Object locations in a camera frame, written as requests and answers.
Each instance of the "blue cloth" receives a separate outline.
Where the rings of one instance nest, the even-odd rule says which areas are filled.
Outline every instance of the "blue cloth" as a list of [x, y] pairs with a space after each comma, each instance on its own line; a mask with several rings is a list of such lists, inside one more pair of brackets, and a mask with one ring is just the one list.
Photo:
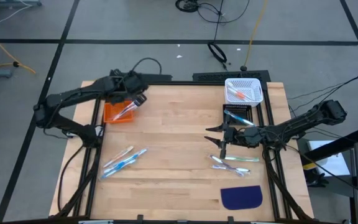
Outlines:
[[223, 206], [229, 210], [257, 208], [263, 200], [260, 186], [221, 189], [221, 197]]

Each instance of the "white plastic basket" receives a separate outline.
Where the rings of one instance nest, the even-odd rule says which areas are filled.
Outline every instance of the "white plastic basket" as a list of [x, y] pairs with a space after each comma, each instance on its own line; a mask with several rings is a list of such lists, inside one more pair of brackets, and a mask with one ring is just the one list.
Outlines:
[[[245, 94], [250, 99], [242, 100], [235, 96], [231, 91], [227, 90], [227, 83], [231, 82], [234, 88]], [[260, 81], [257, 78], [228, 78], [224, 82], [224, 97], [226, 104], [232, 105], [249, 105], [256, 107], [260, 102], [264, 100]]]

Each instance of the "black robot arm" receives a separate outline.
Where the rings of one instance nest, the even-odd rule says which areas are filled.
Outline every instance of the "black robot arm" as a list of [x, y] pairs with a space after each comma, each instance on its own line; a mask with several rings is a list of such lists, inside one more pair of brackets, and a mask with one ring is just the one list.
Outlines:
[[305, 135], [305, 131], [319, 124], [335, 125], [343, 122], [346, 112], [338, 101], [327, 100], [317, 105], [306, 113], [290, 119], [278, 125], [264, 127], [248, 127], [243, 131], [229, 126], [229, 119], [225, 118], [222, 125], [216, 128], [208, 128], [208, 131], [224, 131], [223, 140], [205, 137], [214, 142], [221, 149], [220, 158], [226, 156], [226, 144], [234, 144], [244, 147], [257, 147], [262, 143], [266, 147], [282, 147], [291, 137]]
[[141, 74], [135, 71], [123, 74], [119, 70], [112, 70], [109, 76], [97, 79], [90, 86], [48, 95], [43, 102], [34, 106], [35, 123], [39, 128], [58, 128], [65, 134], [76, 134], [83, 140], [84, 146], [94, 146], [99, 140], [95, 127], [90, 124], [78, 124], [59, 115], [60, 109], [97, 98], [112, 104], [123, 102], [125, 99], [145, 100], [143, 92], [148, 87]]

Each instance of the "gray floor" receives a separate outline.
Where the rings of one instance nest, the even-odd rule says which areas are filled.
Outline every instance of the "gray floor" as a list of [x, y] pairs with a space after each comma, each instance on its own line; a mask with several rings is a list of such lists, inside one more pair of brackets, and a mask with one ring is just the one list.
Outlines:
[[[216, 6], [218, 0], [206, 0]], [[43, 1], [44, 6], [26, 9], [0, 24], [0, 38], [59, 39], [73, 0]], [[211, 39], [214, 24], [196, 14], [178, 11], [174, 1], [164, 0], [81, 0], [69, 39]], [[358, 0], [347, 0], [358, 25]], [[234, 18], [246, 1], [226, 1], [223, 12]], [[248, 40], [262, 1], [251, 0], [248, 11], [237, 22], [219, 26], [219, 40]], [[15, 9], [0, 9], [0, 19]], [[214, 18], [208, 11], [206, 17]], [[257, 40], [336, 40], [356, 41], [337, 0], [269, 1], [258, 29]], [[31, 121], [32, 105], [37, 102], [55, 54], [57, 44], [4, 44], [17, 58], [33, 67], [33, 75], [21, 68], [11, 79], [0, 79], [0, 202], [10, 178], [24, 136]], [[236, 71], [244, 63], [247, 45], [220, 45]], [[108, 75], [110, 69], [128, 71], [143, 57], [158, 59], [164, 74], [174, 80], [191, 80], [196, 72], [219, 72], [222, 66], [206, 45], [66, 44], [55, 71], [49, 93], [76, 88], [83, 80]], [[0, 50], [0, 63], [10, 62]], [[287, 97], [322, 89], [358, 75], [358, 46], [255, 45], [249, 70], [269, 70], [275, 82], [284, 82]], [[157, 66], [145, 62], [138, 71], [157, 73]], [[358, 82], [353, 82], [330, 98], [339, 100], [348, 116], [337, 126], [320, 128], [345, 135], [358, 129]], [[289, 101], [293, 108], [312, 96]], [[300, 108], [302, 113], [312, 105]], [[74, 108], [63, 112], [73, 116]], [[329, 139], [317, 133], [310, 139]], [[7, 210], [5, 221], [45, 218], [52, 201], [66, 142], [45, 137], [37, 129]], [[316, 218], [339, 222], [350, 218], [348, 198], [322, 189], [310, 190]]]

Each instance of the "wooden table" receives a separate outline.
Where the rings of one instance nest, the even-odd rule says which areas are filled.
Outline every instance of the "wooden table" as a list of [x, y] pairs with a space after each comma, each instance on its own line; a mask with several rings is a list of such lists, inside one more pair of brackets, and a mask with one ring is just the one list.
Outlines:
[[[135, 121], [107, 124], [99, 172], [110, 158], [128, 146], [134, 151], [149, 150], [135, 164], [98, 180], [91, 218], [135, 220], [143, 214], [145, 220], [227, 220], [274, 221], [265, 161], [262, 148], [248, 149], [227, 146], [227, 154], [259, 157], [260, 162], [229, 161], [233, 166], [246, 167], [251, 175], [243, 178], [226, 170], [211, 168], [210, 154], [219, 156], [219, 150], [204, 136], [222, 138], [222, 133], [205, 128], [222, 123], [223, 86], [164, 86], [152, 85], [147, 90], [147, 102], [135, 112]], [[282, 83], [268, 83], [275, 124], [290, 119], [287, 99]], [[81, 124], [91, 122], [94, 101], [77, 105], [74, 120]], [[262, 103], [264, 120], [267, 121]], [[101, 119], [103, 107], [99, 112]], [[254, 122], [258, 123], [253, 110]], [[62, 167], [81, 145], [80, 139], [67, 143]], [[84, 151], [74, 158], [64, 176], [62, 204], [66, 203], [78, 186]], [[313, 216], [308, 189], [303, 176], [299, 154], [281, 151], [287, 189], [309, 215]], [[221, 203], [220, 189], [260, 185], [261, 206], [247, 210], [227, 210]], [[88, 191], [83, 195], [81, 213], [84, 213]], [[281, 217], [283, 205], [277, 189]], [[57, 213], [57, 190], [50, 214]]]

